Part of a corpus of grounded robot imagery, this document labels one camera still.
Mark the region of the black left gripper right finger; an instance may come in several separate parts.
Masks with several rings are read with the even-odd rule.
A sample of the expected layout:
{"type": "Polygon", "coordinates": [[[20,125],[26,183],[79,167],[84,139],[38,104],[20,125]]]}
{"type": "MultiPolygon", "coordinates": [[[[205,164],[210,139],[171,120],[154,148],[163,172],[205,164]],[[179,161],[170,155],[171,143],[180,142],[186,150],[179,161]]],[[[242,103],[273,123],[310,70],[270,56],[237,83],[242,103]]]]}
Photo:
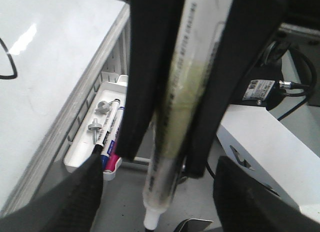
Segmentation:
{"type": "Polygon", "coordinates": [[[288,0],[232,0],[186,142],[185,173],[204,175],[219,124],[237,85],[258,61],[288,10],[288,0]]]}

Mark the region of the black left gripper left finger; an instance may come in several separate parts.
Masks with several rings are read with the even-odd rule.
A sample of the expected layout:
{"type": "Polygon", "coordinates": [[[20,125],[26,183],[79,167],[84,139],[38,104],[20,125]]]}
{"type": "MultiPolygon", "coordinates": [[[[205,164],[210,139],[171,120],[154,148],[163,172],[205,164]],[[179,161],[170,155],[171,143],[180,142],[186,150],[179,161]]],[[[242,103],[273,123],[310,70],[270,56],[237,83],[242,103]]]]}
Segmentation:
{"type": "Polygon", "coordinates": [[[130,0],[127,96],[116,154],[133,160],[168,78],[185,0],[130,0]]]}

